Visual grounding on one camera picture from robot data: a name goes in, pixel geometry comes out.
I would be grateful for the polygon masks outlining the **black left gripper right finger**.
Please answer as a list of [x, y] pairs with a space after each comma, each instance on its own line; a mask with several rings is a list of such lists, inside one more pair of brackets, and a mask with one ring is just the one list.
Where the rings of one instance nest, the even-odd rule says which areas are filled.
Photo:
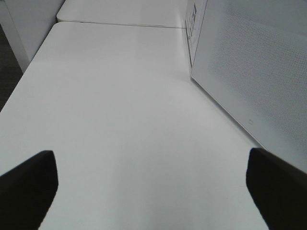
[[307, 228], [307, 175], [262, 148], [249, 152], [246, 185], [271, 230]]

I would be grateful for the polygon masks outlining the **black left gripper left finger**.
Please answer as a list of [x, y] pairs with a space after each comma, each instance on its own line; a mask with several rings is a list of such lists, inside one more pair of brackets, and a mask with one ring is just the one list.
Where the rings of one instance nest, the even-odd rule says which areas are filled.
[[58, 190], [54, 152], [44, 150], [0, 176], [0, 228], [37, 230]]

